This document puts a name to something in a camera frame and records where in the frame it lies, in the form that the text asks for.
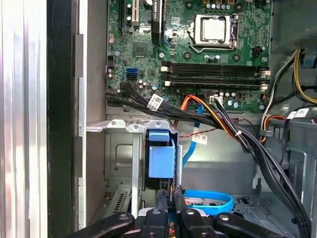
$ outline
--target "white label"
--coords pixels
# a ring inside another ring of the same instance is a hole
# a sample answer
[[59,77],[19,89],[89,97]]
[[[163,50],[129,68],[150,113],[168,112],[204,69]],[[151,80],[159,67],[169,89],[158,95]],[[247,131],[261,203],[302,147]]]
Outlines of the white label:
[[210,96],[209,97],[209,104],[212,104],[212,102],[214,100],[218,100],[220,102],[220,104],[222,105],[223,97],[221,97],[221,96],[219,96],[219,97],[218,96]]
[[154,93],[153,96],[151,97],[151,100],[149,101],[148,108],[153,111],[157,111],[160,105],[162,104],[162,102],[163,102],[163,98]]
[[294,118],[304,118],[307,115],[308,111],[309,108],[299,109]]
[[207,139],[208,137],[206,135],[193,135],[192,141],[199,144],[207,145]]
[[287,119],[293,119],[294,116],[296,115],[296,113],[297,113],[297,111],[291,112],[291,113],[288,115]]

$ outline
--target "ram slot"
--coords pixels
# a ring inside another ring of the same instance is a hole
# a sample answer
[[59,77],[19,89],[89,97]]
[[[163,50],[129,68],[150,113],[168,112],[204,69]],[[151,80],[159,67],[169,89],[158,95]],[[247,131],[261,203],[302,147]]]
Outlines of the ram slot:
[[139,3],[140,0],[132,0],[132,25],[139,26]]
[[268,80],[243,80],[243,79],[222,79],[222,78],[199,78],[181,76],[162,76],[166,87],[198,87],[215,89],[248,89],[260,90],[268,84]]
[[212,75],[257,77],[261,69],[254,66],[162,62],[161,71],[177,75]]
[[124,31],[124,14],[125,14],[125,0],[120,0],[119,1],[119,31],[123,32]]

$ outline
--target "side panel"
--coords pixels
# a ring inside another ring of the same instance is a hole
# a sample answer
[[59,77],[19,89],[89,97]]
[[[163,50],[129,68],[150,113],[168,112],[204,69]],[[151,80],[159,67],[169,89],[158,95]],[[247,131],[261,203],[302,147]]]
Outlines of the side panel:
[[0,236],[46,238],[46,0],[0,1],[0,32]]

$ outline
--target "cpu socket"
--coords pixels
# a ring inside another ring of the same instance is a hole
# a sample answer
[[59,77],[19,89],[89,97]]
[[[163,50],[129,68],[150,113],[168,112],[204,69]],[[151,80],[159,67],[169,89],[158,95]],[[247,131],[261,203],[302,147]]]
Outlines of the cpu socket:
[[[203,50],[233,50],[237,47],[238,15],[196,15],[188,28],[190,47],[197,53]],[[195,47],[204,47],[198,51]]]

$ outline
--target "green circuit board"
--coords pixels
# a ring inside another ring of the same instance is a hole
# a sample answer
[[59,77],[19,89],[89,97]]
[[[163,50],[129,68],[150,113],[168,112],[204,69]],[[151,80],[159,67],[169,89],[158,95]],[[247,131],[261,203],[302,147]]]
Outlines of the green circuit board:
[[[139,75],[135,86],[138,91],[147,99],[151,98],[153,93],[164,97],[165,101],[180,106],[185,94],[204,94],[206,98],[211,95],[230,93],[229,97],[223,97],[223,105],[227,110],[238,111],[261,111],[260,90],[220,90],[212,88],[175,88],[165,87],[161,79],[161,61],[182,62],[182,63],[202,63],[202,64],[229,64],[245,66],[263,66],[267,67],[269,50],[269,27],[271,6],[267,4],[264,7],[255,7],[253,0],[220,0],[226,7],[225,9],[208,8],[208,0],[192,0],[191,9],[186,8],[187,0],[166,0],[166,15],[164,26],[164,37],[162,37],[161,47],[152,44],[151,15],[152,9],[144,5],[144,0],[139,0],[139,26],[135,27],[126,21],[131,14],[124,11],[124,30],[120,32],[120,0],[109,1],[108,17],[108,58],[111,59],[113,67],[113,77],[107,78],[107,89],[119,92],[120,82],[125,79],[125,70],[128,67],[138,68]],[[125,1],[126,7],[132,4],[132,0]],[[201,54],[196,53],[189,47],[190,37],[188,28],[194,21],[197,14],[212,15],[233,15],[239,17],[237,48],[232,51],[209,50]],[[253,48],[262,47],[259,57],[253,57]],[[184,53],[189,52],[191,57],[186,59]],[[159,58],[159,53],[164,54],[164,59]],[[211,60],[211,57],[220,56],[217,60]],[[146,85],[140,86],[139,80]],[[109,106],[119,106],[108,101]],[[190,108],[197,105],[193,102]]]

